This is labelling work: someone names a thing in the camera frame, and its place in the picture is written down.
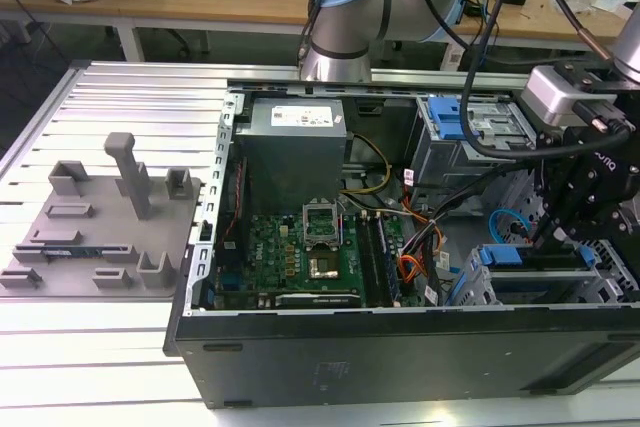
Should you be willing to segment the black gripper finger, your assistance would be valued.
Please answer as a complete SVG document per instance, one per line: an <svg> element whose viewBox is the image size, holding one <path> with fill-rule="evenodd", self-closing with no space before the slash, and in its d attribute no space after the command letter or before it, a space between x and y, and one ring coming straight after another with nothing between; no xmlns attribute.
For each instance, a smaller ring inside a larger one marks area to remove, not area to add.
<svg viewBox="0 0 640 427"><path fill-rule="evenodd" d="M567 171L572 165L571 157L542 159L534 170L534 192L540 198L539 219L531 238L535 250L557 250L563 243L554 232L567 216Z"/></svg>
<svg viewBox="0 0 640 427"><path fill-rule="evenodd" d="M564 186L552 196L552 250L570 241L611 240L625 235L621 191L612 186Z"/></svg>

